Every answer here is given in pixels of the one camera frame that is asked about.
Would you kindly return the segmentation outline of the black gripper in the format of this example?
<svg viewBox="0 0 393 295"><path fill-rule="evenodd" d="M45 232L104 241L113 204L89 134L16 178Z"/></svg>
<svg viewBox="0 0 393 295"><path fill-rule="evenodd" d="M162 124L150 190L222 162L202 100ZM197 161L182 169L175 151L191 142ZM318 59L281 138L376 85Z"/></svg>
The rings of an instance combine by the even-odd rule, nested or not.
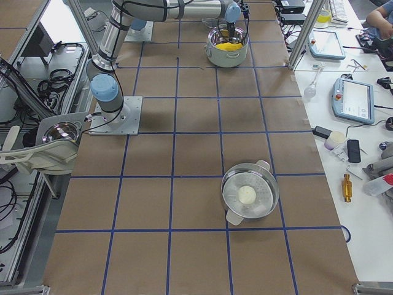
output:
<svg viewBox="0 0 393 295"><path fill-rule="evenodd" d="M239 1L239 6L243 17L249 17L249 5L243 0ZM235 37L235 24L233 22L227 22L228 37Z"/></svg>

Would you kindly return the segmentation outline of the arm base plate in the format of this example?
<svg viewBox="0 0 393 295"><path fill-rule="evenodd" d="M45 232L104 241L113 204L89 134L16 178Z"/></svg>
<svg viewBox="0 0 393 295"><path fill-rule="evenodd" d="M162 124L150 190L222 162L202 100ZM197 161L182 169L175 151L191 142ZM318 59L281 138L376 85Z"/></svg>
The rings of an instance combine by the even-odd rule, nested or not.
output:
<svg viewBox="0 0 393 295"><path fill-rule="evenodd" d="M99 115L92 117L88 133L94 136L136 136L139 133L141 111L141 96L125 96L122 109L113 113L102 111L99 103L96 103L95 112L99 112Z"/></svg>
<svg viewBox="0 0 393 295"><path fill-rule="evenodd" d="M125 42L141 43L152 40L154 22L134 18L128 30Z"/></svg>

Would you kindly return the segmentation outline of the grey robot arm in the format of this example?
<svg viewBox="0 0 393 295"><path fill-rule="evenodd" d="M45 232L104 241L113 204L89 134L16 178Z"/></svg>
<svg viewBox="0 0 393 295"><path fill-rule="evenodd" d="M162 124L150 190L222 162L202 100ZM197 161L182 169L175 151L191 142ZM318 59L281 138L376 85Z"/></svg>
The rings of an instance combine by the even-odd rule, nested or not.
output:
<svg viewBox="0 0 393 295"><path fill-rule="evenodd" d="M101 108L103 123L98 127L116 132L125 127L130 109L115 77L115 62L134 20L165 22L168 19L223 19L234 25L241 15L236 1L112 1L109 24L98 53L87 65L90 91Z"/></svg>

